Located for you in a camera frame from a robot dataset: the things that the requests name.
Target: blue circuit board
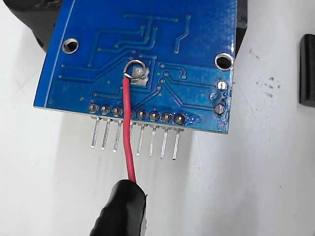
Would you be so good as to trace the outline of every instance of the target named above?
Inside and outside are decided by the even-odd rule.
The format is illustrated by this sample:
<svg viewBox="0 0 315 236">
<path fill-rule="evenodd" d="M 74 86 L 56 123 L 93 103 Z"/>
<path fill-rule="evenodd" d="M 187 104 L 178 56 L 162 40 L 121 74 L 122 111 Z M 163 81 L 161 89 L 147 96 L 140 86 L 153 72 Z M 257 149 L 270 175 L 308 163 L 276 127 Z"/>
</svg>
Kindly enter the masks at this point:
<svg viewBox="0 0 315 236">
<path fill-rule="evenodd" d="M 219 69 L 215 58 L 233 62 L 236 15 L 237 0 L 65 0 L 34 106 L 91 115 L 91 104 L 106 105 L 114 118 L 112 110 L 123 108 L 124 67 L 138 59 L 149 74 L 145 85 L 130 85 L 134 121 L 139 110 L 157 111 L 178 127 L 182 114 L 182 128 L 227 133 L 233 66 Z M 72 54 L 63 51 L 67 39 L 77 40 Z"/>
</svg>

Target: white table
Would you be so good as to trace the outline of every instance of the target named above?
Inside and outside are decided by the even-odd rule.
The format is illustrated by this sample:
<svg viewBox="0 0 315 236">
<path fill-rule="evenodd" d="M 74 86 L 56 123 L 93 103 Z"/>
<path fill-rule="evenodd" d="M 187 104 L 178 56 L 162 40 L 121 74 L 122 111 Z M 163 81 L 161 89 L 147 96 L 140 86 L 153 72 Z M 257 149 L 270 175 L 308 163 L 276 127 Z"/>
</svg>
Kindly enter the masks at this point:
<svg viewBox="0 0 315 236">
<path fill-rule="evenodd" d="M 135 156 L 147 236 L 310 236 L 315 230 L 315 108 L 298 104 L 299 41 L 315 1 L 250 0 L 235 65 L 229 135 L 185 131 L 173 162 L 151 129 Z M 0 1 L 0 236 L 88 236 L 126 178 L 116 124 L 91 149 L 90 117 L 32 107 L 45 54 Z M 140 128 L 132 136 L 134 153 Z"/>
</svg>

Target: black object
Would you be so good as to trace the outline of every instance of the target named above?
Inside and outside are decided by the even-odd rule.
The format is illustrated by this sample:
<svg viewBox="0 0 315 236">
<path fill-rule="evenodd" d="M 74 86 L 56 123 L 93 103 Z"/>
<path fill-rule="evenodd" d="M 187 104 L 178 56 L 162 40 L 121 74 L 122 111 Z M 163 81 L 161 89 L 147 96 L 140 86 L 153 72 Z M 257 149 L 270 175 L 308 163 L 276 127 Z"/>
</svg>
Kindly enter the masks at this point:
<svg viewBox="0 0 315 236">
<path fill-rule="evenodd" d="M 4 0 L 34 33 L 39 45 L 48 51 L 63 0 Z"/>
<path fill-rule="evenodd" d="M 4 0 L 4 2 L 33 30 L 38 43 L 47 52 L 63 0 Z M 247 30 L 247 18 L 248 0 L 238 0 L 235 56 L 240 50 Z"/>
<path fill-rule="evenodd" d="M 241 44 L 245 37 L 248 24 L 248 0 L 237 1 L 237 24 L 236 24 L 236 42 L 235 57 L 240 50 Z"/>
<path fill-rule="evenodd" d="M 130 180 L 119 181 L 101 211 L 90 236 L 143 236 L 146 195 Z"/>
<path fill-rule="evenodd" d="M 315 107 L 315 35 L 304 35 L 300 47 L 300 103 Z"/>
</svg>

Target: dark stain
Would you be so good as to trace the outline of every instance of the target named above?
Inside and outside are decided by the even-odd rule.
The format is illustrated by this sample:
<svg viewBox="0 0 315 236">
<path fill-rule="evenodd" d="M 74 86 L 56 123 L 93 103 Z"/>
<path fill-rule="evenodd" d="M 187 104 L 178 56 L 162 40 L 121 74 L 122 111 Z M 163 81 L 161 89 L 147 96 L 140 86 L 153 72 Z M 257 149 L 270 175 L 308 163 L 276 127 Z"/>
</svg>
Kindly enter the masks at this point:
<svg viewBox="0 0 315 236">
<path fill-rule="evenodd" d="M 252 52 L 252 49 L 250 49 L 250 54 L 254 55 L 258 60 L 260 60 L 259 56 Z"/>
<path fill-rule="evenodd" d="M 270 93 L 268 93 L 268 92 L 266 92 L 265 94 L 266 94 L 268 97 L 273 97 L 273 95 L 270 94 Z"/>
</svg>

